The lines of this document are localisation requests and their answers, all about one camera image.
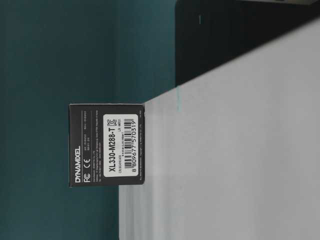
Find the black box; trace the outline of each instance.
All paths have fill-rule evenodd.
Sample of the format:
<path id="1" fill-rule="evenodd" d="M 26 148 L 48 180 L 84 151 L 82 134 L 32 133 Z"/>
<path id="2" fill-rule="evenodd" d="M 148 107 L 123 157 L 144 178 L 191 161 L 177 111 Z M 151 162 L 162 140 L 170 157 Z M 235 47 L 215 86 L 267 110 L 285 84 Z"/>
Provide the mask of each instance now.
<path id="1" fill-rule="evenodd" d="M 144 180 L 144 106 L 70 104 L 69 186 L 132 185 Z"/>

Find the white label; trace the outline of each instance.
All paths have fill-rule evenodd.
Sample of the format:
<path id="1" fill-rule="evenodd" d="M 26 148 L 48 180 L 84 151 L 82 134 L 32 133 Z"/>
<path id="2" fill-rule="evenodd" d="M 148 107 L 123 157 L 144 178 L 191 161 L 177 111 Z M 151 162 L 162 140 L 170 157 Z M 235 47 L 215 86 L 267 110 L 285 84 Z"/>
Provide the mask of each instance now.
<path id="1" fill-rule="evenodd" d="M 103 175 L 106 178 L 138 175 L 138 139 L 138 115 L 103 115 Z"/>

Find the green wall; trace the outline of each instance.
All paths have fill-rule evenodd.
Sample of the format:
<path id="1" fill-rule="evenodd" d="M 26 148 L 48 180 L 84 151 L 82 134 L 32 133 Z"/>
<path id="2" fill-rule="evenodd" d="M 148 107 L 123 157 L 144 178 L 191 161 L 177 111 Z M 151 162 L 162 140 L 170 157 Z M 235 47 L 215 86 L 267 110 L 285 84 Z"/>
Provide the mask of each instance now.
<path id="1" fill-rule="evenodd" d="M 118 239 L 118 187 L 68 188 L 68 104 L 174 87 L 174 1 L 1 7 L 0 239 Z"/>
<path id="2" fill-rule="evenodd" d="M 145 102 L 175 86 L 176 1 L 116 2 L 116 97 Z"/>
<path id="3" fill-rule="evenodd" d="M 118 239 L 118 188 L 68 188 L 68 104 L 115 98 L 115 3 L 5 6 L 0 239 Z"/>

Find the white surface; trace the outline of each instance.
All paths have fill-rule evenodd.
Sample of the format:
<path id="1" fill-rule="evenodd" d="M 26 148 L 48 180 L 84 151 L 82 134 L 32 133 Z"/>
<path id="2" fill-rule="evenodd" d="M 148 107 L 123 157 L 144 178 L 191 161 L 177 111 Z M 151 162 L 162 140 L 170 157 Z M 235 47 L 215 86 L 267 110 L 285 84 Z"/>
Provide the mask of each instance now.
<path id="1" fill-rule="evenodd" d="M 320 21 L 145 105 L 121 240 L 320 239 Z"/>

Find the black object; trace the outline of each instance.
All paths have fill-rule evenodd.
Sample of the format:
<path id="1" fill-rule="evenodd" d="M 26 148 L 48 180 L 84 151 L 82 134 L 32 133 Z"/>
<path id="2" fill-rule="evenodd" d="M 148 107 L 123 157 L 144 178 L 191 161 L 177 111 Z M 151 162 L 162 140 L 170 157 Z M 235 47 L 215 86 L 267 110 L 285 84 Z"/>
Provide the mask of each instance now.
<path id="1" fill-rule="evenodd" d="M 312 5 L 178 0 L 175 84 L 183 84 L 320 15 Z"/>
<path id="2" fill-rule="evenodd" d="M 69 186 L 143 184 L 143 105 L 69 105 Z"/>

